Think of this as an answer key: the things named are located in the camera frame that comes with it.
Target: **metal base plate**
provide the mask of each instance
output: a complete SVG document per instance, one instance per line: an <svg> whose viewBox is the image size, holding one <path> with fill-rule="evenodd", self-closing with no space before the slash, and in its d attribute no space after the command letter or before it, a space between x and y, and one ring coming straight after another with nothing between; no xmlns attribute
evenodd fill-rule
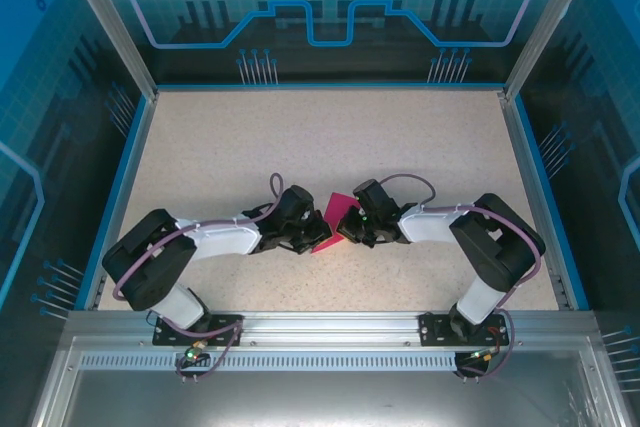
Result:
<svg viewBox="0 0 640 427"><path fill-rule="evenodd" d="M492 314L487 317L482 323L482 327L469 337L468 342L461 341L453 330L451 330L448 314L432 314L427 312L426 314L418 316L420 345L423 347L491 347L496 345L496 338L489 332L489 327L495 327L498 330L504 327L504 333L500 334L500 346L509 345L509 335L506 331L505 319L500 314Z"/></svg>
<svg viewBox="0 0 640 427"><path fill-rule="evenodd" d="M231 325L234 322L242 320L242 315L214 315L211 317L211 321L209 322L209 326L206 331L212 331L221 329L222 327L226 327L227 325ZM207 340L207 345L210 347L226 347L231 340L231 336L233 335L233 330L229 330L224 334L216 335ZM242 332L232 345L237 346L240 345L240 338L242 337ZM169 327L164 321L160 318L156 321L156 328L153 334L153 345L158 346L184 346L188 347L192 345L197 338L187 337L185 335L178 334L175 330Z"/></svg>

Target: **transparent wall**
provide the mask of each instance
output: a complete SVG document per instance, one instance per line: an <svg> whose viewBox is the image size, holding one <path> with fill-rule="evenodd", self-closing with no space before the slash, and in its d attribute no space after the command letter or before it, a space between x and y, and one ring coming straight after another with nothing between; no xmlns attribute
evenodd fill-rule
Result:
<svg viewBox="0 0 640 427"><path fill-rule="evenodd" d="M521 94L590 306L637 334L640 0L574 0Z"/></svg>
<svg viewBox="0 0 640 427"><path fill-rule="evenodd" d="M504 82L547 0L114 0L158 83Z"/></svg>
<svg viewBox="0 0 640 427"><path fill-rule="evenodd" d="M0 411L13 427L73 308L140 92L85 0L0 12Z"/></svg>

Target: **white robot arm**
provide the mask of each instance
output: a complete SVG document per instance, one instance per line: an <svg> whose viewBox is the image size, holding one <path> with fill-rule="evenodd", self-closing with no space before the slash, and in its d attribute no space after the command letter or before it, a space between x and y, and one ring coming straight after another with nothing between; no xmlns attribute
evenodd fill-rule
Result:
<svg viewBox="0 0 640 427"><path fill-rule="evenodd" d="M276 247L302 254L331 235L311 194L293 185L275 205L243 211L231 220L199 222L154 210L109 249L102 265L116 282L114 296L133 310L149 309L180 329L204 331L207 308L177 283L190 262Z"/></svg>
<svg viewBox="0 0 640 427"><path fill-rule="evenodd" d="M477 277L449 313L452 331L466 340L505 302L532 266L539 268L545 245L502 199L485 194L471 205L398 207L381 184L369 180L354 189L360 209L351 207L338 232L369 247L389 242L457 242Z"/></svg>

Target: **red object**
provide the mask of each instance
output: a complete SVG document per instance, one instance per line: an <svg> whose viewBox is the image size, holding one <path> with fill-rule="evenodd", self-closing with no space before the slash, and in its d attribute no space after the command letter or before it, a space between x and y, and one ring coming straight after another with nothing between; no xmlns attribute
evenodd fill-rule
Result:
<svg viewBox="0 0 640 427"><path fill-rule="evenodd" d="M338 194L337 192L331 194L329 204L327 205L327 210L324 213L324 220L327 222L327 224L329 224L329 227L331 227L333 236L325 240L320 245L316 246L311 251L312 254L320 252L327 247L331 247L332 245L337 244L344 239L342 235L336 232L336 229L338 228L340 220L342 220L342 217L345 216L352 205L360 208L360 204L358 203L358 201L349 195Z"/></svg>

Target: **wire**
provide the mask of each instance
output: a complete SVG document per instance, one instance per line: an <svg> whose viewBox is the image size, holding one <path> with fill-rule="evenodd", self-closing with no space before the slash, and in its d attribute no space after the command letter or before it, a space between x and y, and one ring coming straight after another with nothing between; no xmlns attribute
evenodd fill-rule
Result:
<svg viewBox="0 0 640 427"><path fill-rule="evenodd" d="M419 175L416 175L416 174L393 174L393 175L390 175L389 177L385 177L379 183L380 185L382 185L388 180L397 179L401 177L419 180L420 182L425 184L427 187L429 187L429 189L431 189L431 195L427 197L425 200L423 200L422 202L420 202L420 205L424 205L428 202L431 202L433 199L436 198L436 188L433 186L433 184L429 182L427 179L425 179L424 177L420 177Z"/></svg>
<svg viewBox="0 0 640 427"><path fill-rule="evenodd" d="M533 242L533 240L531 240L531 238L525 233L524 230L522 230L520 227L518 227L516 224L514 224L510 220L505 219L503 216L496 214L491 210L483 209L481 207L476 207L475 205L460 204L460 205L448 206L448 207L426 207L424 205L424 202L422 202L422 204L420 204L420 207L424 212L433 212L434 214L438 214L438 213L448 214L451 212L467 210L470 212L476 212L478 214L486 215L487 217L493 220L496 220L502 225L504 225L505 227L511 229L518 237L520 237L527 244L529 249L531 249L531 252L533 253L533 257L535 259L533 269L531 269L531 271L527 275L524 275L518 282L515 283L515 285L511 288L511 290L505 294L505 296L500 300L500 302L498 302L497 307L502 307L507 302L507 300L509 300L509 298L513 295L513 293L518 287L520 287L525 282L531 280L540 271L540 268L542 267L542 258L536 244Z"/></svg>
<svg viewBox="0 0 640 427"><path fill-rule="evenodd" d="M183 356L183 357L180 358L180 360L178 360L178 363L176 364L176 373L178 375L180 375L181 377L185 377L185 378L195 377L193 379L194 381L196 379L203 379L203 378L208 377L211 374L213 374L218 369L218 367L220 367L220 365L224 361L225 357L229 353L229 350L231 350L231 346L233 345L233 343L236 341L236 339L240 335L240 331L242 330L242 321L235 322L231 327L234 327L234 326L237 326L237 328L233 332L233 335L231 336L231 340L229 340L229 343L227 344L227 346L222 351L222 354L220 354L220 357L218 357L218 360L216 360L216 363L213 364L213 366L209 370L207 370L206 372L204 372L202 374L199 374L197 376L195 374L193 376L186 375L182 370L183 365L184 365L184 361L186 359L186 356Z"/></svg>
<svg viewBox="0 0 640 427"><path fill-rule="evenodd" d="M464 367L464 366L460 367L460 370L466 370L468 372L472 372L474 374L479 375L483 379L494 377L504 368L507 361L509 360L509 357L511 357L511 354L513 352L513 346L516 343L516 328L513 322L513 317L511 317L511 314L505 309L496 309L496 312L504 314L504 316L507 318L507 321L509 322L509 330L511 331L510 332L511 339L509 342L509 347L507 348L507 352L504 354L504 357L502 358L500 363L491 372L488 372L488 373L484 373L479 369L474 369L473 367Z"/></svg>
<svg viewBox="0 0 640 427"><path fill-rule="evenodd" d="M279 186L278 191L276 191L276 189L275 189L275 187L273 185L274 179L278 179L278 181L279 181L280 186ZM176 230L174 232L171 232L169 235L163 237L161 240L159 240L158 242L153 244L144 254L142 254L138 258L138 260L136 260L133 263L133 265L131 267L129 267L129 270L127 270L124 273L124 275L120 278L120 280L116 283L116 286L113 289L113 298L116 299L116 300L120 300L120 301L126 300L124 298L124 296L122 295L122 293L121 293L122 286L127 283L127 281L131 278L131 276L133 274L135 274L136 271L140 267L142 267L142 265L154 253L156 253L158 250L160 250L162 247L164 247L166 244L171 242L176 237L179 237L182 234L185 234L187 232L191 232L192 230L199 229L200 227L209 227L211 225L252 224L252 223L255 223L255 222L258 222L260 220L263 220L263 219L267 218L276 209L276 207L278 206L278 203L280 202L280 199L282 198L282 193L284 192L284 179L282 178L282 176L279 173L274 172L273 174L271 174L271 177L269 178L269 186L271 187L271 192L273 192L273 194L276 196L276 200L271 205L271 207L269 207L267 209L266 212L264 212L263 214L259 215L258 217L254 217L252 219L215 219L215 220L206 220L204 222L198 222L198 223L195 223L195 224L187 225L186 227L178 229L178 230Z"/></svg>
<svg viewBox="0 0 640 427"><path fill-rule="evenodd" d="M155 327L155 325L154 325L154 324L152 324L151 322L149 322L149 317L151 316L151 314L153 314L153 311L151 311L151 310L150 310L149 312L147 312L147 317L144 319L144 321L145 321L147 324L149 324L151 327Z"/></svg>

